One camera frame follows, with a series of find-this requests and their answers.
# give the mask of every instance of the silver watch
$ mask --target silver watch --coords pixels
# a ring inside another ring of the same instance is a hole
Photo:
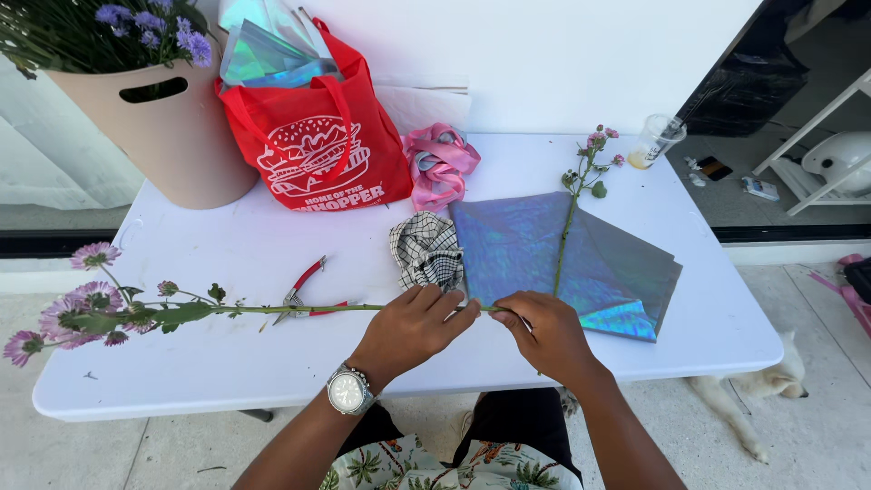
[[[345,415],[362,415],[378,398],[369,391],[366,375],[341,363],[327,381],[329,403]]]

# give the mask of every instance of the person's left hand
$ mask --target person's left hand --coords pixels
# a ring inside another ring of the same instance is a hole
[[[346,364],[380,393],[393,378],[444,350],[480,316],[481,304],[473,299],[449,317],[463,298],[456,290],[443,295],[435,284],[412,286],[375,315]]]

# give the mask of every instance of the black pants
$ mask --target black pants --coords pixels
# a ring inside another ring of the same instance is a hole
[[[388,411],[380,405],[372,405],[345,439],[336,457],[366,444],[402,436]],[[454,468],[463,462],[472,439],[535,447],[581,478],[581,472],[571,463],[563,407],[559,393],[553,388],[488,392],[476,405],[469,431],[456,448]]]

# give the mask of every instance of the red tote bag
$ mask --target red tote bag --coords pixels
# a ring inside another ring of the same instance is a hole
[[[248,165],[293,211],[344,211],[405,199],[413,182],[399,133],[375,98],[363,56],[314,20],[345,77],[311,88],[220,93]]]

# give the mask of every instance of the flower bucket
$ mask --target flower bucket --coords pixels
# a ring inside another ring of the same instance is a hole
[[[260,177],[236,146],[215,96],[220,48],[212,40],[208,68],[175,60],[140,70],[99,75],[46,71],[142,174],[174,204],[209,209],[236,201]],[[124,89],[183,78],[187,88],[164,99],[131,103]]]

